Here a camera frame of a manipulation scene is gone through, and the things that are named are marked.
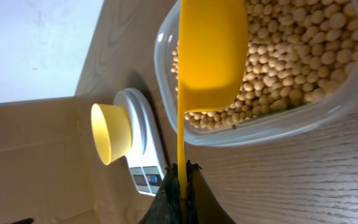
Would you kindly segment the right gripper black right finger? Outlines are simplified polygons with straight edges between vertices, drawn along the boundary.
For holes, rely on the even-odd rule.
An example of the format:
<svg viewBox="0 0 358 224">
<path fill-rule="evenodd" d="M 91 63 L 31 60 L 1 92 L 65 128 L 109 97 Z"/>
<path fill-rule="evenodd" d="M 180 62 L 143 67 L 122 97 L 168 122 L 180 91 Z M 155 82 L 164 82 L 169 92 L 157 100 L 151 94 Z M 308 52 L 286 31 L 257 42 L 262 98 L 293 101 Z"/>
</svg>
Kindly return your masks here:
<svg viewBox="0 0 358 224">
<path fill-rule="evenodd" d="M 201 173 L 198 164 L 186 163 L 188 178 L 187 223 L 235 224 L 235 221 L 220 206 Z"/>
</svg>

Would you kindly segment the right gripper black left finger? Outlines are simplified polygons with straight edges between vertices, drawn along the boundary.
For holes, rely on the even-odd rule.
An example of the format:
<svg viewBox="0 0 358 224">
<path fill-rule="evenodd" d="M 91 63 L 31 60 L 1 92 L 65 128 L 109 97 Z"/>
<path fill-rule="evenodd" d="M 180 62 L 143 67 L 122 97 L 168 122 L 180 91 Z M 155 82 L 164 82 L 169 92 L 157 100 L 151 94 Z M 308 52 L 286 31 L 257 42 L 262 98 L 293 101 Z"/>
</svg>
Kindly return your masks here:
<svg viewBox="0 0 358 224">
<path fill-rule="evenodd" d="M 139 224 L 181 223 L 180 184 L 178 166 L 172 164 L 167 171 L 157 194 Z"/>
</svg>

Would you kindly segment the yellow measuring scoop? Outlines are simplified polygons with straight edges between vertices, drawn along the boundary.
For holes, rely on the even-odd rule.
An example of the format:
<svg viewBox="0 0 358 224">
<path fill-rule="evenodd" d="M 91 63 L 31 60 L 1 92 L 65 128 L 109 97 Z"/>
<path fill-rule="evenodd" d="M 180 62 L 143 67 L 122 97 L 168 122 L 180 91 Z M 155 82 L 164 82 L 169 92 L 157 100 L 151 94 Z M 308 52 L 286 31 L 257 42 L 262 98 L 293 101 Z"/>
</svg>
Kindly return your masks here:
<svg viewBox="0 0 358 224">
<path fill-rule="evenodd" d="M 237 95 L 248 51 L 244 2 L 182 0 L 178 41 L 178 180 L 180 197 L 185 199 L 184 116 L 223 109 Z"/>
</svg>

